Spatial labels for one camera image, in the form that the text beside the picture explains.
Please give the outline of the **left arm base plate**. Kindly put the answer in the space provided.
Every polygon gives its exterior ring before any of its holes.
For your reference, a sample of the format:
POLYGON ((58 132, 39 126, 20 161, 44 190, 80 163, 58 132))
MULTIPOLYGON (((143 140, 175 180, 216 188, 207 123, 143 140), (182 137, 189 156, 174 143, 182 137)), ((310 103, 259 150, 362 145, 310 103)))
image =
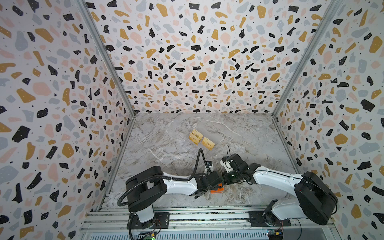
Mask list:
POLYGON ((149 229, 168 229, 169 228, 170 213, 160 212, 154 213, 154 217, 147 222, 141 222, 137 214, 130 214, 127 229, 131 230, 149 230, 149 229))

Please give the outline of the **orange card holder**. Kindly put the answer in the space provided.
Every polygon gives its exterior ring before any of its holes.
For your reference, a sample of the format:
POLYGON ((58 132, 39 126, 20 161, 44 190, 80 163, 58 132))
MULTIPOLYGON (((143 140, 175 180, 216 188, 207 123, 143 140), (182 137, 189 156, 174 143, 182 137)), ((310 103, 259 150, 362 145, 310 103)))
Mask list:
POLYGON ((223 185, 223 183, 220 183, 220 184, 212 187, 210 192, 211 192, 211 194, 223 193, 224 192, 224 185, 223 185))

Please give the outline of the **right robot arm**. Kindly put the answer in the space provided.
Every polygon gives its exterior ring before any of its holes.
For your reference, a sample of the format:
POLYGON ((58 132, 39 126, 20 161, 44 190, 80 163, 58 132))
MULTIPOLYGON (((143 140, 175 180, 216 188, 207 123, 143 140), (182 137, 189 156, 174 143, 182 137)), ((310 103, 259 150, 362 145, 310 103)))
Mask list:
POLYGON ((293 196, 290 200, 273 200, 263 212, 264 222, 273 227, 288 219, 309 219, 325 226, 337 210, 338 199, 314 173, 289 174, 271 170, 260 164, 248 165, 238 154, 223 157, 224 184, 266 185, 293 196))

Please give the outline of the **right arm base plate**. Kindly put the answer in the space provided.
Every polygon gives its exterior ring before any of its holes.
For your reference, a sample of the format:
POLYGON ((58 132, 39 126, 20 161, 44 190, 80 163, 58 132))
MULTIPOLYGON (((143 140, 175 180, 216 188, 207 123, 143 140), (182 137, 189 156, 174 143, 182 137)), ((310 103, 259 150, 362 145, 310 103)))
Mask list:
POLYGON ((250 211, 248 222, 252 227, 290 227, 289 220, 279 220, 272 212, 250 211))

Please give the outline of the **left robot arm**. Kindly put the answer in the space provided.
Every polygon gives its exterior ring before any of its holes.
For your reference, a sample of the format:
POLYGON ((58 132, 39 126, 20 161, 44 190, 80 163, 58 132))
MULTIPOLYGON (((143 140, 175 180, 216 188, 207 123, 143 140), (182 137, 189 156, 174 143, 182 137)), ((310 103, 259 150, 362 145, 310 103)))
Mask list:
POLYGON ((217 171, 208 170, 203 174, 189 177, 164 173, 159 166, 151 167, 126 181, 126 192, 118 199, 119 207, 127 206, 137 215, 141 224, 155 219, 153 203, 166 194, 194 196, 221 188, 223 179, 217 171))

